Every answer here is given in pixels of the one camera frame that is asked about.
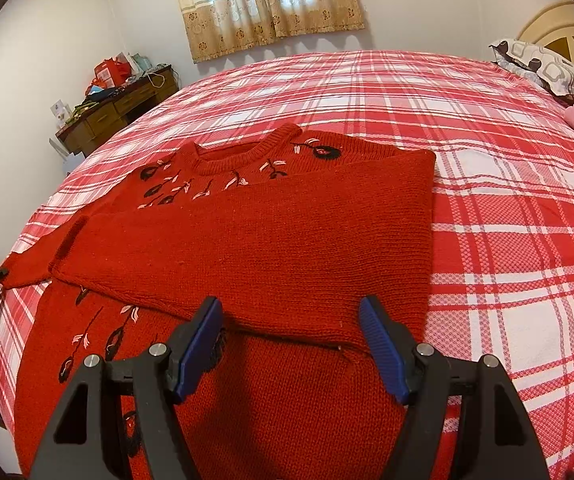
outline red sweater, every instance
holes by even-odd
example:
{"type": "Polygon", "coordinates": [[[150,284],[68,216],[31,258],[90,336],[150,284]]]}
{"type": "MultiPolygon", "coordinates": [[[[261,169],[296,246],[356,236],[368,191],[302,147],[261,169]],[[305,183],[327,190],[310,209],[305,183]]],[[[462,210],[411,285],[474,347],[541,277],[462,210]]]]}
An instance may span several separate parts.
{"type": "MultiPolygon", "coordinates": [[[[203,478],[377,478],[403,410],[356,312],[377,294],[421,337],[433,162],[293,125],[256,144],[190,144],[12,254],[8,288],[52,277],[19,370],[23,471],[85,355],[137,355],[212,294],[224,357],[177,408],[203,478]]],[[[142,452],[132,467],[148,478],[142,452]]]]}

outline sweater neckline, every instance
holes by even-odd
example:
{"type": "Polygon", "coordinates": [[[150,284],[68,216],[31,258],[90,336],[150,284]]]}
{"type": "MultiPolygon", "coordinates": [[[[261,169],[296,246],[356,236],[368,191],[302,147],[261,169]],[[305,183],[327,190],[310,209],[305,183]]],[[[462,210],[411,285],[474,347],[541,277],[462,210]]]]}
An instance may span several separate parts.
{"type": "Polygon", "coordinates": [[[193,173],[199,175],[214,175],[243,168],[256,160],[262,159],[267,153],[297,137],[302,130],[297,124],[283,124],[276,130],[242,153],[235,153],[224,158],[208,159],[205,155],[214,150],[206,150],[195,142],[189,142],[180,150],[180,156],[193,173]]]}

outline red plaid blanket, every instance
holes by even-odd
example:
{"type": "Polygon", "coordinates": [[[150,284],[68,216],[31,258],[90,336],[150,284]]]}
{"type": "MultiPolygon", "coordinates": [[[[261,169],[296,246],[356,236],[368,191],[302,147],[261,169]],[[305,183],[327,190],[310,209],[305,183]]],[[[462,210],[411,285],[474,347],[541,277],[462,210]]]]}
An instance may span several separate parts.
{"type": "MultiPolygon", "coordinates": [[[[91,155],[32,215],[13,250],[189,139],[253,140],[287,121],[436,153],[426,340],[446,355],[501,359],[551,476],[563,478],[574,469],[574,131],[544,90],[495,65],[343,52],[203,79],[91,155]]],[[[0,409],[12,433],[16,374],[46,285],[6,291],[0,303],[0,409]]],[[[457,425],[448,418],[444,431],[457,425]]]]}

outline patterned pillowcase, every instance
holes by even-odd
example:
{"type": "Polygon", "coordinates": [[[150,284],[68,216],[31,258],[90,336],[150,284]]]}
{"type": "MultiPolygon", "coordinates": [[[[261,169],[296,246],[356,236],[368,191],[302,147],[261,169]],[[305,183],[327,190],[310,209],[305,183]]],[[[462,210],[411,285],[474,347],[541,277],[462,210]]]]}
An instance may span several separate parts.
{"type": "Polygon", "coordinates": [[[511,72],[512,74],[519,75],[521,78],[527,79],[534,83],[534,85],[539,86],[541,88],[547,88],[545,84],[542,82],[542,79],[538,77],[538,74],[535,72],[531,72],[529,70],[525,70],[523,67],[516,65],[511,61],[507,61],[505,58],[502,57],[502,54],[494,49],[494,54],[496,54],[496,64],[500,67],[505,69],[507,72],[511,72]]]}
{"type": "Polygon", "coordinates": [[[492,43],[496,57],[500,55],[538,75],[547,90],[568,103],[574,103],[574,64],[553,50],[517,40],[492,43]]]}

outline clamp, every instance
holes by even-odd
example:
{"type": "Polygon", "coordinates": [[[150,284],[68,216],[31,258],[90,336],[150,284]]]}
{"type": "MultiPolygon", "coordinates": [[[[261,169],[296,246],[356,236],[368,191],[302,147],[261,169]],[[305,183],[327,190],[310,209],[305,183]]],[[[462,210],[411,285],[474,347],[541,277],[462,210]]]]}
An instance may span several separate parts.
{"type": "Polygon", "coordinates": [[[209,296],[190,322],[137,357],[105,362],[88,355],[49,419],[30,480],[130,480],[120,395],[134,397],[151,478],[199,480],[171,405],[194,393],[215,366],[222,323],[222,305],[209,296]]]}
{"type": "Polygon", "coordinates": [[[449,480],[549,480],[529,415],[496,356],[445,357],[389,318],[375,296],[358,318],[388,394],[407,406],[382,480],[429,480],[449,396],[461,396],[449,480]]]}

